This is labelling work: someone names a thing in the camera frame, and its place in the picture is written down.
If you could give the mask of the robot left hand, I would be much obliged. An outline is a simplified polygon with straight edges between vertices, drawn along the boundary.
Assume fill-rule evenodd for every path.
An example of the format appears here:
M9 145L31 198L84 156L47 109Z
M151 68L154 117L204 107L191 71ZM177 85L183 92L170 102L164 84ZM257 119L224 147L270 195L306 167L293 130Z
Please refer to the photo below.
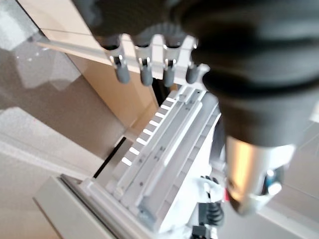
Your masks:
M202 77L223 117L227 192L240 215L281 190L303 128L319 99L319 3L316 0L76 0L120 82L129 81L120 36L135 46L149 86L151 41L164 38L163 80L173 84L187 36L195 39L186 80Z

